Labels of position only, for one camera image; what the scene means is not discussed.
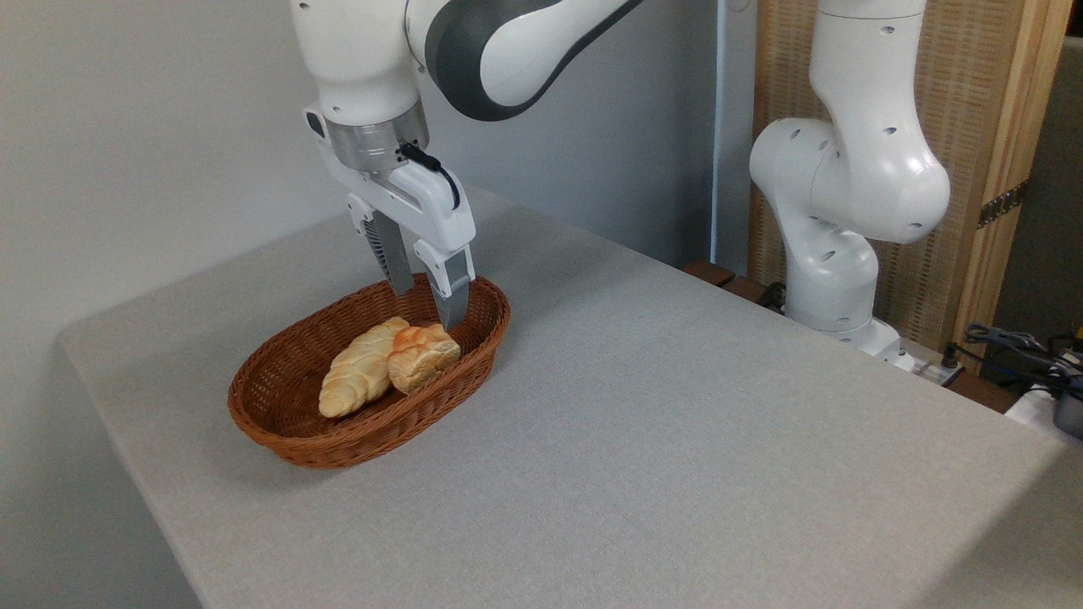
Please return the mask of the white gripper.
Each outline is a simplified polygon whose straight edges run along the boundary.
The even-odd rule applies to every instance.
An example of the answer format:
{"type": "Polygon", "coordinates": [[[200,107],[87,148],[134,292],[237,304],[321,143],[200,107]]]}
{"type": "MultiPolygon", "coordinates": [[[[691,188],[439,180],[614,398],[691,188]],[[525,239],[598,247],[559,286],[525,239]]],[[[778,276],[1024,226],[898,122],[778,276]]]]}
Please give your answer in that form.
{"type": "Polygon", "coordinates": [[[418,236],[414,252],[426,268],[443,328],[464,323],[477,278],[470,251],[475,219],[457,178],[423,151],[429,132],[421,101],[371,126],[335,124],[317,103],[303,114],[328,171],[351,192],[349,216],[391,289],[401,297],[415,287],[402,226],[418,236]]]}

